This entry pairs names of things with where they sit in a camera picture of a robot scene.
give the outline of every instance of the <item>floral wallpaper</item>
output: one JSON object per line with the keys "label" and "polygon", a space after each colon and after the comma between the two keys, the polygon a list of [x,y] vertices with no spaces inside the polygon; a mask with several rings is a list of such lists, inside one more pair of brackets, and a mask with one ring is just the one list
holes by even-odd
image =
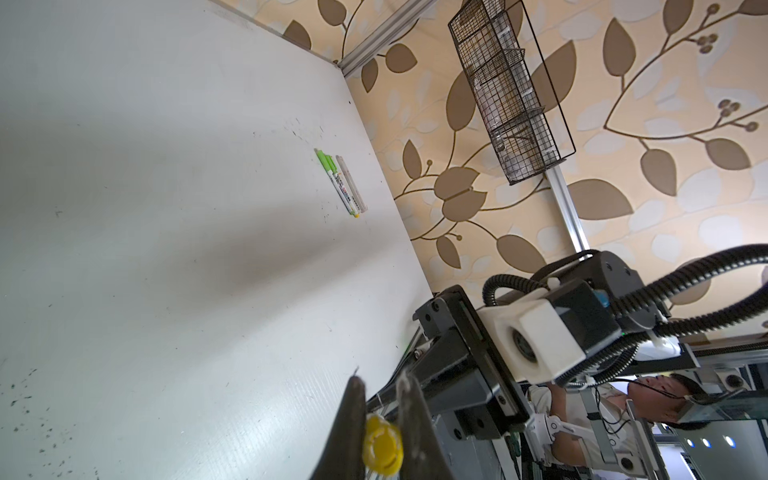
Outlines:
{"label": "floral wallpaper", "polygon": [[[406,0],[221,0],[328,61],[339,61]],[[424,16],[429,18],[433,11]]]}
{"label": "floral wallpaper", "polygon": [[[506,0],[532,76],[541,57],[576,154],[561,168],[590,245],[646,282],[713,251],[768,241],[768,0]],[[460,0],[348,79],[434,290],[478,298],[493,273],[527,274],[572,249],[546,180],[508,186],[488,147],[447,24]],[[389,67],[408,48],[407,69]],[[562,154],[562,119],[548,120]],[[750,267],[673,301],[675,316],[726,306],[768,281]],[[708,334],[765,333],[763,322]]]}

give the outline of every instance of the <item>marker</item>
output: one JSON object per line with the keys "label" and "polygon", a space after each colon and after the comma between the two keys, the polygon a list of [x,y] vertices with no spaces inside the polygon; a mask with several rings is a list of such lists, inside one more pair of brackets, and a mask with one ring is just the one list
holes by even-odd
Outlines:
{"label": "marker", "polygon": [[346,185],[344,184],[344,179],[342,178],[341,174],[336,168],[336,164],[333,163],[333,159],[330,157],[330,155],[326,155],[326,162],[328,162],[328,165],[331,167],[331,171],[333,172],[333,178],[335,178],[336,182],[339,184],[339,188],[341,189],[341,193],[344,194],[344,198],[346,199],[346,202],[352,208],[353,215],[355,217],[358,217],[360,209],[357,207],[357,205],[355,205],[355,201],[352,199],[352,195],[349,194],[349,191]]}
{"label": "marker", "polygon": [[362,197],[360,196],[360,192],[357,190],[357,186],[355,185],[355,181],[352,180],[352,175],[349,174],[349,169],[346,167],[346,163],[344,163],[344,159],[341,158],[340,155],[336,155],[336,161],[339,162],[339,167],[341,168],[342,174],[344,174],[344,181],[349,186],[349,192],[352,194],[352,198],[355,201],[355,204],[357,205],[357,210],[362,214],[368,210],[368,207],[362,202]]}
{"label": "marker", "polygon": [[354,215],[352,212],[352,208],[349,205],[349,202],[346,201],[346,198],[344,198],[344,194],[341,193],[341,189],[339,188],[339,185],[336,183],[336,179],[333,178],[333,173],[331,173],[331,167],[328,165],[328,160],[326,159],[326,155],[321,150],[315,149],[315,154],[317,154],[317,158],[320,160],[320,163],[323,166],[323,169],[325,169],[326,174],[328,174],[328,178],[331,179],[331,183],[336,188],[336,192],[339,194],[339,198],[341,198],[342,203],[344,203],[344,207],[346,207],[346,211],[349,212],[350,215]]}

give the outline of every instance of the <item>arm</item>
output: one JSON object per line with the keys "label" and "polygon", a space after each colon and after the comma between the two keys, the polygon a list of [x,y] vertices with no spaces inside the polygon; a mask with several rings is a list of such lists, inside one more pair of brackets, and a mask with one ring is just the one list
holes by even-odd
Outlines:
{"label": "arm", "polygon": [[[568,415],[565,409],[565,390],[555,384],[547,384],[552,393],[552,406],[549,409],[550,415],[557,415],[562,422],[568,421]],[[558,432],[554,434],[552,443],[552,455],[566,465],[573,467],[583,467],[587,465],[587,459],[584,457],[584,451],[581,449],[581,443],[578,439],[568,433]]]}

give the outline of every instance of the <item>green object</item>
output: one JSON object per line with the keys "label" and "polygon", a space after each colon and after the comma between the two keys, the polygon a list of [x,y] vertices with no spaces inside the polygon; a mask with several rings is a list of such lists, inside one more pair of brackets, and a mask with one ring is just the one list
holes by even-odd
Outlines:
{"label": "green object", "polygon": [[330,155],[326,155],[326,162],[328,162],[328,165],[331,167],[331,171],[334,175],[339,173],[339,171],[336,169],[336,162],[333,161]]}
{"label": "green object", "polygon": [[325,155],[322,150],[315,150],[315,153],[317,153],[317,158],[319,158],[323,168],[325,168],[326,171],[329,171],[331,166],[328,165],[328,155]]}

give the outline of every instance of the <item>yellow cap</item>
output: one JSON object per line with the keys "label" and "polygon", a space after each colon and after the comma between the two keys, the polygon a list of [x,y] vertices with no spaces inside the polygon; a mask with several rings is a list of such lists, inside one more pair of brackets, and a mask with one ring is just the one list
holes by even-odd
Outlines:
{"label": "yellow cap", "polygon": [[378,415],[366,420],[362,462],[380,475],[394,475],[402,467],[402,437],[396,426]]}

